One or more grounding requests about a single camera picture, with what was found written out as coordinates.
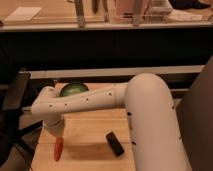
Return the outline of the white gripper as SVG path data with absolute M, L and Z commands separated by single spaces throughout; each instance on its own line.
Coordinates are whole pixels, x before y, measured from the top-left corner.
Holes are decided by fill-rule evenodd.
M 46 130 L 54 137 L 62 137 L 64 133 L 65 124 L 63 121 L 58 122 L 56 125 L 46 126 Z

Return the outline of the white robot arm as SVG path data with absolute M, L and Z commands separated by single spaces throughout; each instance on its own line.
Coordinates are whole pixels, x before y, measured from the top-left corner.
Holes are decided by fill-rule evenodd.
M 61 97 L 44 87 L 31 106 L 55 137 L 65 113 L 123 108 L 129 119 L 136 171 L 192 171 L 169 87 L 159 76 L 142 73 L 126 83 Z

